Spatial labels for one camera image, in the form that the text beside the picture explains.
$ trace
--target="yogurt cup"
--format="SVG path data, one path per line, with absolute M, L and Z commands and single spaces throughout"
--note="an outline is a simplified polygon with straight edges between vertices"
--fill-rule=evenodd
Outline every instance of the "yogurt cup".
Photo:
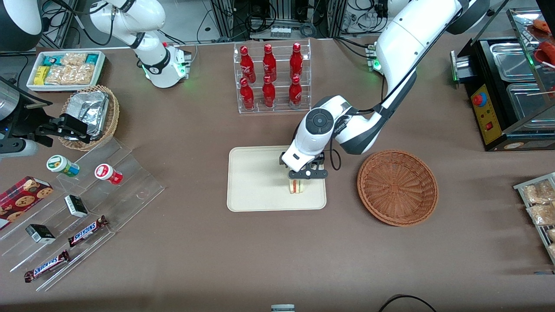
M 94 170 L 94 176 L 100 180 L 109 181 L 112 184 L 119 184 L 123 180 L 121 172 L 114 170 L 109 164 L 100 164 Z
M 46 168 L 52 172 L 61 172 L 68 177 L 75 177 L 79 173 L 79 165 L 72 163 L 62 155 L 54 155 L 48 158 Z

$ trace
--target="red button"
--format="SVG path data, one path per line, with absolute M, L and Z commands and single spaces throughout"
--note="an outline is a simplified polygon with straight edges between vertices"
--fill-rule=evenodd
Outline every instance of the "red button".
M 472 104 L 479 106 L 480 104 L 482 104 L 483 102 L 483 98 L 481 95 L 474 95 L 474 97 L 472 98 Z

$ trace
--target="red cookie box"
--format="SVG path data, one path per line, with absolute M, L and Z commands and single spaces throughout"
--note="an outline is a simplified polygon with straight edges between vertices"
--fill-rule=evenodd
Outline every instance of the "red cookie box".
M 47 182 L 25 177 L 0 194 L 0 230 L 14 222 L 54 190 Z

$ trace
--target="wicker basket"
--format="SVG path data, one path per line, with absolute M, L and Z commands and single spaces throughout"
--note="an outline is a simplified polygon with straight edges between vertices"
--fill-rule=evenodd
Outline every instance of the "wicker basket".
M 356 184 L 366 209 L 397 227 L 423 222 L 437 205 L 437 182 L 432 171 L 402 150 L 383 150 L 368 157 Z
M 62 137 L 58 138 L 62 144 L 71 149 L 81 150 L 83 152 L 87 152 L 91 150 L 93 147 L 110 141 L 110 139 L 114 136 L 114 132 L 116 127 L 118 126 L 118 118 L 119 118 L 119 103 L 118 99 L 115 98 L 114 93 L 112 91 L 102 85 L 95 85 L 94 87 L 89 87 L 83 90 L 77 91 L 77 93 L 85 93 L 85 92 L 93 92 L 93 91 L 102 91 L 106 92 L 110 96 L 110 102 L 108 103 L 108 111 L 106 112 L 106 121 L 104 123 L 104 131 L 100 139 L 96 141 L 90 141 L 89 144 L 85 144 L 81 141 L 71 141 L 66 140 Z M 69 99 L 65 102 L 64 107 L 62 108 L 62 113 L 68 108 Z

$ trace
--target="yellow control panel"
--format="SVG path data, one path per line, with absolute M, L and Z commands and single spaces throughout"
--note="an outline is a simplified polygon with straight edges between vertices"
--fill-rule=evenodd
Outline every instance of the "yellow control panel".
M 478 89 L 471 97 L 472 107 L 480 125 L 480 132 L 486 144 L 492 143 L 495 139 L 499 138 L 503 133 L 499 126 L 499 121 L 493 110 L 493 105 L 490 101 L 490 94 L 487 91 L 486 85 Z

